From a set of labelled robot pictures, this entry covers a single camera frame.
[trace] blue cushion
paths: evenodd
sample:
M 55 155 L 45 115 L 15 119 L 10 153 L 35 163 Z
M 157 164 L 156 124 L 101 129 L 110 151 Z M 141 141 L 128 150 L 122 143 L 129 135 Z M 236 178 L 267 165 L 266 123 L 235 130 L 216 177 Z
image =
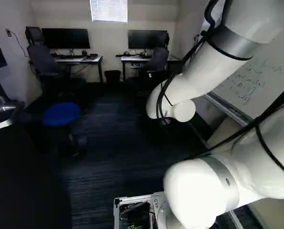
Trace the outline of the blue cushion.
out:
M 62 126 L 78 117 L 80 108 L 74 103 L 58 103 L 50 106 L 42 116 L 47 126 Z

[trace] wall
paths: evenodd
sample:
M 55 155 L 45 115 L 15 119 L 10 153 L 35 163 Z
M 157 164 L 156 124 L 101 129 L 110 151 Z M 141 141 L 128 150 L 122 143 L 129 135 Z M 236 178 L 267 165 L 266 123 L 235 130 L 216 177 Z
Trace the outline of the wall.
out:
M 193 47 L 200 33 L 207 0 L 180 0 L 172 54 L 182 58 Z
M 29 0 L 0 0 L 0 47 L 8 66 L 0 69 L 0 83 L 11 99 L 31 103 L 40 94 L 41 89 L 36 77 L 31 73 L 28 58 L 14 36 L 8 37 L 5 29 L 17 34 L 26 51 L 25 26 L 34 26 L 35 18 Z
M 115 54 L 128 49 L 127 30 L 167 30 L 172 46 L 177 0 L 128 0 L 128 23 L 92 22 L 89 0 L 32 0 L 38 26 L 42 28 L 87 28 L 91 49 L 103 55 L 103 71 L 122 70 L 120 58 Z M 89 82 L 99 81 L 96 65 L 89 66 L 83 77 Z M 129 64 L 126 76 L 133 75 Z

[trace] blue stool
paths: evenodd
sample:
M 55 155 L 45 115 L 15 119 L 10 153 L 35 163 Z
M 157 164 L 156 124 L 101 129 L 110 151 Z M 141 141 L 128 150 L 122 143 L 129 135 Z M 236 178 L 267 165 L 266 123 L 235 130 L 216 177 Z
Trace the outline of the blue stool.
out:
M 50 106 L 42 116 L 45 126 L 63 126 L 78 117 L 80 108 L 74 103 L 64 102 Z
M 50 106 L 42 116 L 42 123 L 51 128 L 47 135 L 50 135 L 54 144 L 57 144 L 59 156 L 77 156 L 86 145 L 85 136 L 71 134 L 70 123 L 79 113 L 80 108 L 77 104 L 63 102 Z

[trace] window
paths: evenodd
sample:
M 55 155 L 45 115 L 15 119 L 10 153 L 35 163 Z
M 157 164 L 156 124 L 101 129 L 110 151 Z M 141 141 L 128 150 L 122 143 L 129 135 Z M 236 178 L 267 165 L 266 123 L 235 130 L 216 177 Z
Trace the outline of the window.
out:
M 90 0 L 92 21 L 127 23 L 127 0 Z

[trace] wall outlet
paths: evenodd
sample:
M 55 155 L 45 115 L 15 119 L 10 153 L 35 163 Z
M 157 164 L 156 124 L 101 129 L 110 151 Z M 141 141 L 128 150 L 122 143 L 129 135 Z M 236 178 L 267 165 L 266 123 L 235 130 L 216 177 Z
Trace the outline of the wall outlet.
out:
M 10 29 L 6 29 L 6 33 L 7 33 L 8 37 L 12 37 Z

